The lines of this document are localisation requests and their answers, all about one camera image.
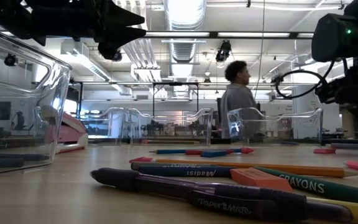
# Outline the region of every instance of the ceiling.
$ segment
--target ceiling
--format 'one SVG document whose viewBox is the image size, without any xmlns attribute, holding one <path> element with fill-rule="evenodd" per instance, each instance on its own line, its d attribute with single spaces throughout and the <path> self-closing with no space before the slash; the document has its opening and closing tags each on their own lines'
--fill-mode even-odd
<svg viewBox="0 0 358 224">
<path fill-rule="evenodd" d="M 327 13 L 343 14 L 342 10 L 324 11 L 288 11 L 294 8 L 311 7 L 340 7 L 340 0 L 252 0 L 251 8 L 243 7 L 246 1 L 225 1 L 207 0 L 206 14 L 201 30 L 206 31 L 241 31 L 241 32 L 313 32 L 318 20 Z M 166 30 L 163 1 L 146 1 L 146 24 L 148 30 Z M 186 14 L 186 6 L 183 5 L 183 14 Z M 272 7 L 287 9 L 286 11 L 272 10 Z M 169 50 L 168 44 L 162 43 L 164 39 L 151 39 L 152 49 L 161 68 L 161 77 L 170 76 Z M 224 69 L 233 60 L 245 60 L 249 64 L 249 71 L 252 75 L 251 81 L 256 82 L 258 77 L 266 74 L 285 62 L 285 59 L 294 55 L 309 54 L 311 52 L 311 40 L 260 40 L 260 39 L 231 39 L 232 54 L 226 60 L 223 68 L 216 66 L 214 59 L 217 48 L 224 39 L 206 39 L 205 43 L 198 44 L 196 49 L 196 59 L 192 71 L 191 81 L 202 80 L 209 72 L 210 77 L 215 81 L 224 81 Z M 102 66 L 106 71 L 114 76 L 116 72 L 127 72 L 128 76 L 115 77 L 117 81 L 129 81 L 131 76 L 131 61 L 123 52 L 121 62 L 112 62 L 103 59 L 97 51 L 97 43 L 86 39 L 84 43 L 89 47 L 89 57 Z M 89 81 L 92 74 L 89 70 L 74 65 L 74 79 L 77 81 Z"/>
</svg>

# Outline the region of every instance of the clear plastic tray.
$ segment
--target clear plastic tray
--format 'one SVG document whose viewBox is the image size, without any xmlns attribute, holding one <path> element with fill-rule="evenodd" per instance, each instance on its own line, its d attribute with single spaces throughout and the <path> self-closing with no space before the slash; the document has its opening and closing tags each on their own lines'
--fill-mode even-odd
<svg viewBox="0 0 358 224">
<path fill-rule="evenodd" d="M 84 124 L 90 141 L 119 145 L 122 143 L 126 114 L 127 110 L 124 108 L 111 107 L 102 114 L 81 115 L 80 121 Z"/>
<path fill-rule="evenodd" d="M 134 108 L 128 109 L 131 144 L 209 146 L 212 114 L 212 108 L 203 108 L 196 114 L 183 116 L 151 116 Z"/>
<path fill-rule="evenodd" d="M 256 108 L 227 113 L 232 142 L 261 146 L 320 144 L 323 109 L 298 114 L 265 116 Z"/>
<path fill-rule="evenodd" d="M 70 70 L 0 33 L 0 172 L 53 161 Z"/>
</svg>

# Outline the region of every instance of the person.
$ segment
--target person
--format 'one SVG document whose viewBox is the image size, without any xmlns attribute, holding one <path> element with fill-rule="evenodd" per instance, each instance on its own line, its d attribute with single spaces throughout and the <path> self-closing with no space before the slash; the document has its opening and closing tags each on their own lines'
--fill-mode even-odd
<svg viewBox="0 0 358 224">
<path fill-rule="evenodd" d="M 231 82 L 227 86 L 220 104 L 222 114 L 222 138 L 228 139 L 231 138 L 231 135 L 229 121 L 227 120 L 227 112 L 239 108 L 256 108 L 257 104 L 252 92 L 247 87 L 250 75 L 245 61 L 235 61 L 230 63 L 224 72 L 224 76 Z"/>
</svg>

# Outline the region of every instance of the workbench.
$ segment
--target workbench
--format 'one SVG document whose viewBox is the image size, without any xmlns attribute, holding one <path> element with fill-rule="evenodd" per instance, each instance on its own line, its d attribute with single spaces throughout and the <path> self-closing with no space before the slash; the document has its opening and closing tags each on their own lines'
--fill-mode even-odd
<svg viewBox="0 0 358 224">
<path fill-rule="evenodd" d="M 337 150 L 336 154 L 313 154 L 313 149 L 316 147 L 254 147 L 255 152 L 252 154 L 231 154 L 212 160 L 331 167 L 343 167 L 343 162 L 346 160 L 358 161 L 357 150 Z M 86 150 L 56 155 L 55 161 L 49 166 L 0 174 L 0 224 L 263 223 L 200 210 L 174 198 L 123 192 L 102 186 L 90 177 L 91 170 L 101 167 L 130 169 L 128 160 L 140 156 L 159 159 L 211 160 L 198 156 L 160 156 L 149 153 L 155 149 L 186 148 L 192 147 L 89 146 Z M 232 183 L 230 179 L 222 178 L 189 179 Z M 326 179 L 358 187 L 358 176 Z"/>
</svg>

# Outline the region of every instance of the green pencil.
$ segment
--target green pencil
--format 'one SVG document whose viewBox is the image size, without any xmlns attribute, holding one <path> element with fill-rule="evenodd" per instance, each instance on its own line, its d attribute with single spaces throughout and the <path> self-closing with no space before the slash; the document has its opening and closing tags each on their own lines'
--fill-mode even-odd
<svg viewBox="0 0 358 224">
<path fill-rule="evenodd" d="M 304 190 L 326 198 L 358 203 L 358 188 L 334 182 L 319 180 L 278 170 L 255 167 L 268 174 L 287 179 L 294 189 Z"/>
</svg>

